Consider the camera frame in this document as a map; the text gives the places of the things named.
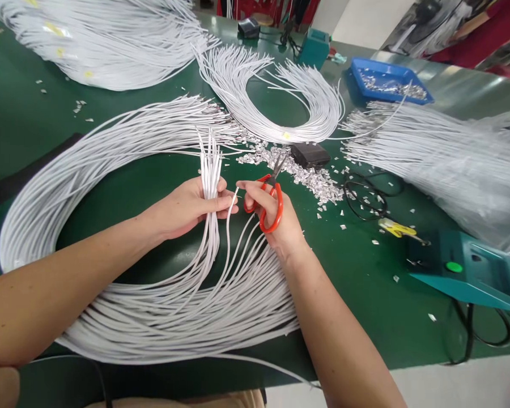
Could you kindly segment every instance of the yellow tool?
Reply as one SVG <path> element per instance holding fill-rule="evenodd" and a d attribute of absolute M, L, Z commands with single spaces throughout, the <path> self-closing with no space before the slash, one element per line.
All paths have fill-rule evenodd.
<path fill-rule="evenodd" d="M 402 224 L 390 220 L 389 218 L 382 218 L 378 220 L 378 225 L 384 230 L 392 233 L 397 238 L 402 238 L 403 235 L 408 235 L 413 239 L 418 240 L 423 245 L 430 245 L 429 241 L 422 240 L 420 237 L 418 237 L 418 233 L 415 229 L 406 227 Z"/>

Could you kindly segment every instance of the orange scissors handle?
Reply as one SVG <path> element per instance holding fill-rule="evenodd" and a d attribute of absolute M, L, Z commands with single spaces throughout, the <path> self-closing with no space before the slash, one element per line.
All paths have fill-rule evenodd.
<path fill-rule="evenodd" d="M 261 189 L 262 190 L 266 189 L 265 188 L 266 181 L 270 177 L 272 177 L 272 176 L 271 175 L 266 175 L 263 178 L 259 178 L 259 180 L 257 180 L 257 181 L 260 181 L 260 182 L 263 183 L 261 185 Z M 277 199 L 278 199 L 278 213 L 276 214 L 276 219 L 274 220 L 272 225 L 270 227 L 266 228 L 266 226 L 265 226 L 266 210 L 262 209 L 261 220 L 259 222 L 259 225 L 261 227 L 262 232 L 264 232 L 264 233 L 272 233 L 272 232 L 274 232 L 276 230 L 276 228 L 278 228 L 279 223 L 282 220 L 282 214 L 283 214 L 283 194 L 282 194 L 282 187 L 280 186 L 280 184 L 278 182 L 276 183 L 275 187 L 272 187 L 272 190 L 270 191 L 270 195 L 273 196 L 275 192 L 277 194 Z M 244 201 L 244 210 L 248 214 L 252 213 L 255 210 L 255 208 L 257 207 L 257 205 L 258 205 L 257 202 L 255 202 L 253 204 L 253 208 L 249 209 L 249 208 L 246 207 L 245 201 Z"/>

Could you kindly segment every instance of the teal crimping machine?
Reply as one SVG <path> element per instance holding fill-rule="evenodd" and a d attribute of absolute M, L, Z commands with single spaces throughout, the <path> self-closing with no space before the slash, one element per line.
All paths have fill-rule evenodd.
<path fill-rule="evenodd" d="M 310 28 L 304 37 L 296 63 L 313 66 L 320 70 L 329 56 L 329 52 L 330 36 L 326 32 Z"/>
<path fill-rule="evenodd" d="M 408 240 L 410 275 L 465 303 L 510 311 L 510 255 L 455 230 Z"/>

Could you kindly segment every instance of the green workbench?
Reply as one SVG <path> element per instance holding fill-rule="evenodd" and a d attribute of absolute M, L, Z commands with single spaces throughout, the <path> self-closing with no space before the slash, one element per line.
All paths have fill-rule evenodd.
<path fill-rule="evenodd" d="M 236 36 L 234 21 L 209 15 L 200 18 L 203 26 L 224 43 L 243 43 Z M 292 52 L 278 48 L 273 43 L 278 38 L 276 35 L 270 41 L 244 41 L 244 45 L 269 53 L 282 62 L 291 58 Z M 336 42 L 333 46 L 348 60 L 358 56 L 412 68 L 436 99 L 433 107 L 456 117 L 480 118 L 510 109 L 510 80 L 357 46 Z M 344 65 L 328 61 L 321 72 L 328 82 L 336 83 L 348 67 L 349 61 Z M 43 84 L 36 84 L 39 79 Z M 0 179 L 43 156 L 74 132 L 86 133 L 120 113 L 184 95 L 186 91 L 181 87 L 191 95 L 215 97 L 199 77 L 196 62 L 171 80 L 145 90 L 119 93 L 66 81 L 54 64 L 44 62 L 19 45 L 13 33 L 4 32 L 0 35 Z M 40 92 L 41 88 L 47 90 L 46 95 Z M 249 82 L 248 92 L 258 109 L 276 123 L 298 126 L 307 119 L 300 102 L 285 92 L 268 90 L 259 80 Z M 349 112 L 355 104 L 344 81 L 341 93 Z M 74 118 L 76 100 L 84 100 L 87 105 Z M 87 118 L 93 118 L 94 123 L 86 122 Z M 336 137 L 340 135 L 343 133 L 335 132 Z M 333 158 L 339 157 L 332 161 L 337 168 L 348 165 L 364 171 L 339 154 L 338 141 L 326 141 L 322 145 Z M 141 212 L 182 181 L 196 177 L 197 160 L 184 155 L 155 155 L 107 176 L 74 211 L 61 233 L 58 247 Z M 236 180 L 256 179 L 267 172 L 262 165 L 240 165 L 233 159 L 229 163 L 229 167 L 223 167 L 222 174 L 231 186 Z M 332 175 L 338 182 L 342 181 L 343 176 Z M 376 222 L 357 219 L 345 202 L 336 206 L 328 203 L 323 218 L 317 219 L 318 205 L 312 193 L 302 185 L 295 185 L 287 174 L 281 175 L 280 182 L 291 196 L 308 242 L 390 369 L 442 363 L 449 356 L 462 355 L 466 333 L 451 301 L 408 276 L 404 239 L 380 234 Z M 0 227 L 10 204 L 8 201 L 0 206 Z M 408 225 L 416 225 L 420 233 L 434 228 L 456 228 L 454 221 L 411 186 L 399 197 L 390 199 L 389 208 L 393 216 Z M 412 208 L 416 209 L 415 214 L 410 212 Z M 238 236 L 247 217 L 241 212 L 232 218 L 232 236 Z M 345 224 L 347 229 L 341 230 L 340 224 Z M 146 283 L 170 276 L 185 266 L 196 251 L 201 231 L 198 227 L 184 237 L 164 243 L 127 271 L 120 281 Z M 373 245 L 373 239 L 380 245 Z M 219 270 L 222 263 L 223 251 L 215 269 Z M 394 275 L 400 278 L 397 283 Z M 428 317 L 429 313 L 437 318 L 436 322 Z M 477 308 L 475 327 L 481 336 L 489 340 L 500 338 L 504 330 L 501 325 L 494 311 Z M 66 352 L 53 345 L 46 354 Z M 309 380 L 316 378 L 299 331 L 237 353 L 278 364 Z M 510 346 L 495 349 L 477 344 L 474 348 L 476 358 L 501 354 L 510 354 Z M 21 374 L 19 406 L 81 407 L 101 396 L 93 366 L 80 359 L 33 363 L 22 368 Z M 132 395 L 186 398 L 293 381 L 270 368 L 211 358 L 146 367 L 104 365 L 104 374 L 114 398 Z"/>

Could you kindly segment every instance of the white cable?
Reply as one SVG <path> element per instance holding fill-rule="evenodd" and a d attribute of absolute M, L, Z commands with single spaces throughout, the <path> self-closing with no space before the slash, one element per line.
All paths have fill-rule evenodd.
<path fill-rule="evenodd" d="M 312 67 L 291 61 L 276 65 L 274 84 L 257 75 L 272 64 L 270 56 L 260 56 L 247 48 L 227 46 L 197 54 L 200 75 L 225 103 L 234 118 L 259 138 L 275 143 L 321 142 L 336 129 L 344 116 L 344 101 L 337 86 L 329 85 L 321 73 Z M 268 82 L 270 89 L 288 92 L 306 107 L 308 121 L 298 127 L 279 126 L 266 118 L 251 102 L 246 91 L 253 77 Z"/>
<path fill-rule="evenodd" d="M 183 0 L 0 0 L 16 39 L 73 80 L 114 91 L 179 73 L 219 40 Z"/>
<path fill-rule="evenodd" d="M 349 115 L 345 130 L 360 136 L 344 142 L 349 157 L 402 177 L 472 235 L 510 250 L 503 244 L 510 237 L 510 132 L 415 104 L 394 106 L 372 102 Z"/>
<path fill-rule="evenodd" d="M 401 102 L 399 103 L 399 105 L 397 106 L 397 109 L 395 110 L 395 112 L 393 112 L 384 122 L 382 122 L 381 124 L 379 124 L 378 126 L 374 127 L 373 129 L 365 132 L 365 133 L 361 133 L 361 134 L 358 134 L 358 135 L 355 135 L 355 136 L 349 136 L 347 138 L 329 138 L 331 140 L 348 140 L 348 139 L 357 139 L 357 138 L 360 138 L 360 137 L 365 137 L 365 136 L 368 136 L 370 135 L 372 132 L 378 130 L 378 129 L 381 129 L 383 128 L 391 119 L 393 119 L 393 117 L 397 114 L 398 110 L 400 108 L 402 108 L 402 105 L 404 104 L 404 101 L 406 100 L 406 98 L 408 97 L 408 91 L 410 90 L 410 87 L 412 86 L 412 81 L 410 81 L 410 83 L 408 84 L 408 88 L 406 88 L 406 91 L 404 92 L 404 96 L 402 97 L 402 100 Z M 346 125 L 345 124 L 340 124 L 338 125 L 338 128 L 340 130 L 347 130 L 346 128 Z"/>
<path fill-rule="evenodd" d="M 223 158 L 218 143 L 233 145 L 240 131 L 227 114 L 198 96 L 151 104 L 100 125 L 44 167 L 16 197 L 0 234 L 2 270 L 53 253 L 63 225 L 85 194 L 135 159 L 156 153 L 198 155 L 200 149 L 204 195 L 216 197 Z M 204 143 L 201 135 L 208 135 Z M 231 210 L 225 267 L 214 287 L 200 289 L 219 250 L 215 213 L 206 218 L 200 247 L 188 266 L 161 282 L 112 283 L 57 342 L 107 363 L 242 359 L 305 381 L 271 363 L 228 353 L 299 328 L 277 256 L 253 216 L 231 253 Z"/>

